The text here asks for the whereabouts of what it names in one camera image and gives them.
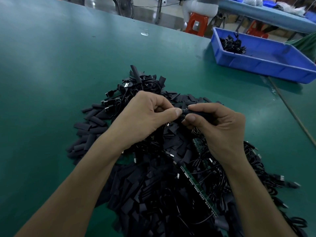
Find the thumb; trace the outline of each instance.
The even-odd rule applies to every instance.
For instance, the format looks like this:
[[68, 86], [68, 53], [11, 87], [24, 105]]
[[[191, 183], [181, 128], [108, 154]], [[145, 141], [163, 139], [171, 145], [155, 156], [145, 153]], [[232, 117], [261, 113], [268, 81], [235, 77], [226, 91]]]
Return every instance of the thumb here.
[[157, 124], [159, 126], [166, 124], [168, 122], [172, 122], [177, 119], [182, 114], [182, 110], [180, 108], [169, 108], [164, 110], [163, 112], [156, 113]]
[[185, 116], [185, 120], [202, 132], [207, 131], [207, 129], [212, 127], [212, 125], [200, 115], [190, 113]]

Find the fingernail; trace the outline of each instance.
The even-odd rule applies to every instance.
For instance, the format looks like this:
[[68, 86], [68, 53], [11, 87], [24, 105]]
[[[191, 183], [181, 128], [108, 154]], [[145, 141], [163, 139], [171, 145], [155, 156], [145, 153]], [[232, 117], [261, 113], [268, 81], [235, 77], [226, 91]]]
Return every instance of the fingernail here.
[[185, 119], [186, 119], [187, 121], [189, 121], [189, 122], [193, 122], [193, 121], [195, 121], [195, 116], [194, 116], [194, 115], [187, 115], [187, 116], [185, 117]]
[[175, 108], [177, 116], [180, 116], [182, 114], [182, 110], [180, 108]]

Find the person's right hand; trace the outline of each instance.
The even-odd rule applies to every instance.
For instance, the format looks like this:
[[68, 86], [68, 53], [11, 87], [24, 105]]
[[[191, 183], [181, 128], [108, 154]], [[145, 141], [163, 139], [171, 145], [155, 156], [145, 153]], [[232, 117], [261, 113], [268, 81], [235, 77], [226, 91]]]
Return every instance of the person's right hand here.
[[218, 124], [212, 125], [200, 115], [187, 114], [182, 123], [197, 127], [205, 136], [211, 154], [222, 165], [238, 164], [246, 159], [244, 152], [245, 116], [219, 103], [189, 105], [192, 111], [213, 113]]

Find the white pants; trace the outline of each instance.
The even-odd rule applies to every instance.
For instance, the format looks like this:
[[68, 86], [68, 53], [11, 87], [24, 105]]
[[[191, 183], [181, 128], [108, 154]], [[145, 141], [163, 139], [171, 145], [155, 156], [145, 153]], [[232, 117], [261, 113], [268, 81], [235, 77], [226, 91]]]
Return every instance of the white pants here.
[[184, 1], [182, 6], [183, 19], [184, 22], [188, 22], [192, 12], [209, 17], [209, 22], [214, 16], [216, 16], [218, 11], [218, 5], [197, 2], [197, 0], [187, 0]]

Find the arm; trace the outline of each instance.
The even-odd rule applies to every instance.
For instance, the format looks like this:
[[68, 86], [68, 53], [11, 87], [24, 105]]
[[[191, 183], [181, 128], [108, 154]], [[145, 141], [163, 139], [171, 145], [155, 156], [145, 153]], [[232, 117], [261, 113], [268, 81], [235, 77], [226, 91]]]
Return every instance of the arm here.
[[95, 203], [121, 152], [181, 113], [163, 96], [140, 91], [15, 237], [84, 236]]
[[188, 114], [183, 121], [205, 135], [212, 155], [223, 166], [233, 191], [242, 227], [247, 237], [295, 237], [266, 188], [248, 163], [243, 148], [245, 117], [219, 103], [190, 105], [192, 111], [213, 113], [218, 125]]

